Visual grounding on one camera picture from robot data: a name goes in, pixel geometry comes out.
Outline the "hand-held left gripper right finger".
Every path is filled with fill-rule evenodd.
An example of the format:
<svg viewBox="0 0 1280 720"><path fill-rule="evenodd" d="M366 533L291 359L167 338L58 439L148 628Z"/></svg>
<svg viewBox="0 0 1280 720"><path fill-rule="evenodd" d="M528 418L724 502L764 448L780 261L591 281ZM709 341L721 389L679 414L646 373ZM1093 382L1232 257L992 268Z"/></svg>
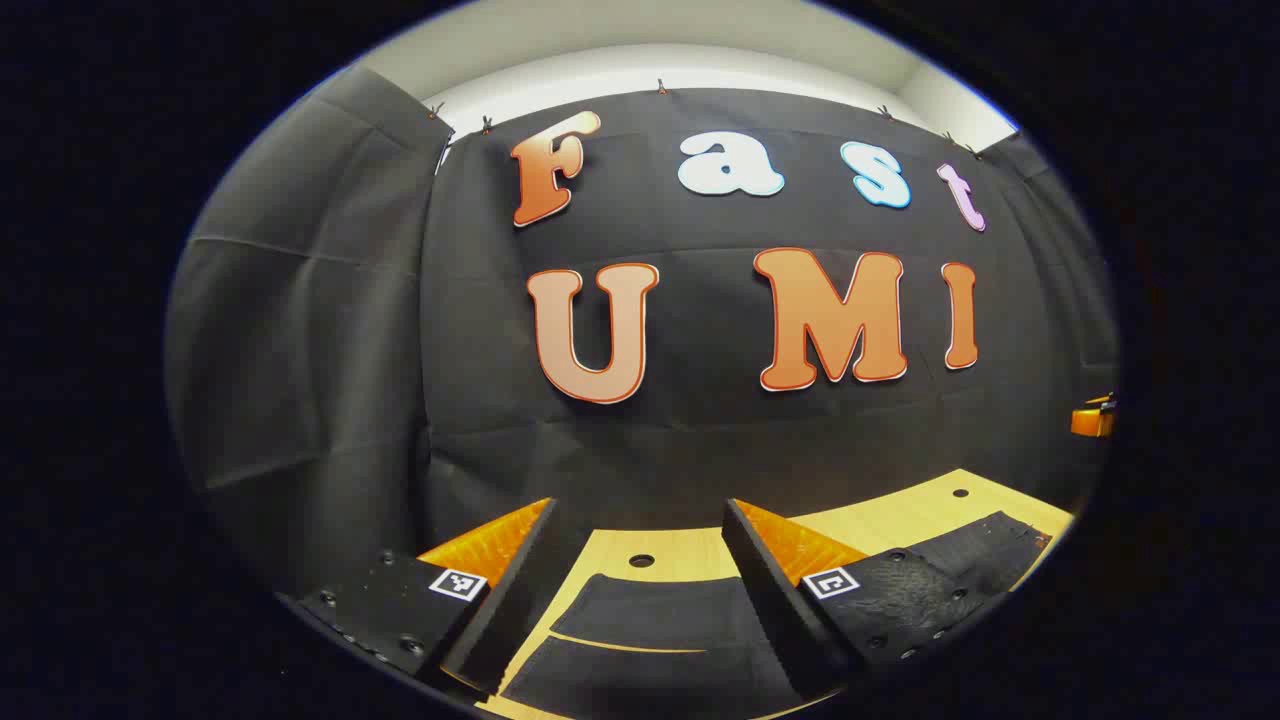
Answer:
<svg viewBox="0 0 1280 720"><path fill-rule="evenodd" d="M771 647L806 700L884 684L993 607L992 594L911 550L864 555L737 498L724 503L722 536Z"/></svg>

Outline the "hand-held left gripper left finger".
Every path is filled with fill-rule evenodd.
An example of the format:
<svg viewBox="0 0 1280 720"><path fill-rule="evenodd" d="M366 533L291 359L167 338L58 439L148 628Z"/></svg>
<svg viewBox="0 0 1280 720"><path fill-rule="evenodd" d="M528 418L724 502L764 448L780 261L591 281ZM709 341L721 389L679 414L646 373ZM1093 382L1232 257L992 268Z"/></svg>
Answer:
<svg viewBox="0 0 1280 720"><path fill-rule="evenodd" d="M294 606L393 673L486 698L562 582L563 511L541 498L419 556L383 550Z"/></svg>

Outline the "dark blue jeans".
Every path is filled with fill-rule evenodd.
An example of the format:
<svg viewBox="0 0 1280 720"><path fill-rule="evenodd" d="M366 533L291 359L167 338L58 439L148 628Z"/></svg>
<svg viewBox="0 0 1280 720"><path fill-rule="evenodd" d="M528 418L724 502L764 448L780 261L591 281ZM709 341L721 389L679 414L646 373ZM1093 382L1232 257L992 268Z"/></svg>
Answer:
<svg viewBox="0 0 1280 720"><path fill-rule="evenodd" d="M1048 541L993 512L892 548L978 585L993 610ZM748 720L826 696L806 700L792 688L740 574L704 582L596 574L504 689L507 700L576 720Z"/></svg>

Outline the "black backdrop cloth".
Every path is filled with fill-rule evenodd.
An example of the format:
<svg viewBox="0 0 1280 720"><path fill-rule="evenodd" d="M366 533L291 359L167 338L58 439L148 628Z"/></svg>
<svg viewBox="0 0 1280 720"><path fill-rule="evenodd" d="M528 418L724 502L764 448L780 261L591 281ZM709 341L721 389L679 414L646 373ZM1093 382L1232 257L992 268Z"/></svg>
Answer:
<svg viewBox="0 0 1280 720"><path fill-rule="evenodd" d="M242 154L166 319L180 456L306 594L532 501L593 529L788 516L954 469L1071 511L1117 383L1108 268L1023 138L739 88L451 135L352 69Z"/></svg>

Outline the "row of small cloth clips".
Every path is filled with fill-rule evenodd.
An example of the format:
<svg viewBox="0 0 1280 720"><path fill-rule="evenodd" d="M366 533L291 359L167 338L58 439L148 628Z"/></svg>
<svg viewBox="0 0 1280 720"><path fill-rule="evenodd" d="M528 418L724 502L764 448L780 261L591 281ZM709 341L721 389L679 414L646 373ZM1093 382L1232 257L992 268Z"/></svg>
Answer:
<svg viewBox="0 0 1280 720"><path fill-rule="evenodd" d="M997 108L942 72L928 70L922 82L909 81L913 88L941 91L942 99L925 109L913 109L902 97L882 92L860 81L826 88L814 82L786 85L781 78L742 73L723 74L719 77L719 85L714 83L716 79L716 76L645 79L644 76L627 76L617 70L590 74L580 81L566 81L559 85L552 82L520 85L513 77L492 76L442 91L424 99L424 104L431 117L442 117L454 131L470 133L483 127L485 117L494 123L502 123L564 102L585 101L595 92L607 90L675 97L703 91L744 91L777 96L787 108L800 100L812 100L869 111L901 126L916 127L942 138L951 138L975 152L983 152L1020 132Z"/></svg>

